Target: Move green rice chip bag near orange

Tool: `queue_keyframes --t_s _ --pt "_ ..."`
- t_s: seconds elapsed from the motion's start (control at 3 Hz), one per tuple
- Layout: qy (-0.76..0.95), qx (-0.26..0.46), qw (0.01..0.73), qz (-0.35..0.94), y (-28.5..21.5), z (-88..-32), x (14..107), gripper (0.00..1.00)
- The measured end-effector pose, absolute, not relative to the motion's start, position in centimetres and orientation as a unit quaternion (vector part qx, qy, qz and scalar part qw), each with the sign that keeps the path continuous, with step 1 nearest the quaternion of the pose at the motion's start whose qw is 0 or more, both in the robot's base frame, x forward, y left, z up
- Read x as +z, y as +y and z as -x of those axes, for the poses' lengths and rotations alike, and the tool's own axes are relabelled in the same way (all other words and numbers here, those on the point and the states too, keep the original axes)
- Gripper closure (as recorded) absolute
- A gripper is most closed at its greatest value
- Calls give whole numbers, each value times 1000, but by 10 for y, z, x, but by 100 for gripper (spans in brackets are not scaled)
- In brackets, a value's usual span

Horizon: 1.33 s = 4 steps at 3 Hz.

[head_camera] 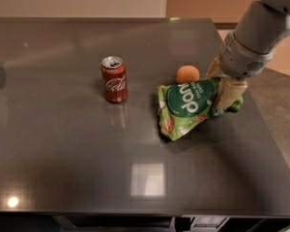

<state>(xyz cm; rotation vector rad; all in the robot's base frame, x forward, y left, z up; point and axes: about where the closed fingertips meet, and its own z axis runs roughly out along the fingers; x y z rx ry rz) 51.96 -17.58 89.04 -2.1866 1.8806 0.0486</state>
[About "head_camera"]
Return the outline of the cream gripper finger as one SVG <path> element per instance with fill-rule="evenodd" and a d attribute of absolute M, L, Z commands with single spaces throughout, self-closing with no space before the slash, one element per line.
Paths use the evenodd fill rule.
<path fill-rule="evenodd" d="M 224 77 L 219 81 L 214 110 L 230 107 L 247 89 L 247 80 L 239 77 Z"/>
<path fill-rule="evenodd" d="M 215 57 L 211 62 L 209 69 L 207 70 L 206 78 L 222 77 L 222 76 L 223 71 L 220 66 L 219 58 Z"/>

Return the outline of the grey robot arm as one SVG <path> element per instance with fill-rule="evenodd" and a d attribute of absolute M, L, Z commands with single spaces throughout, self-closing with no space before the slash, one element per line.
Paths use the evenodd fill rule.
<path fill-rule="evenodd" d="M 246 90 L 247 80 L 264 70 L 277 45 L 288 36 L 290 0 L 251 2 L 235 29 L 223 40 L 208 69 L 209 78 L 219 79 L 213 109 L 230 107 Z"/>

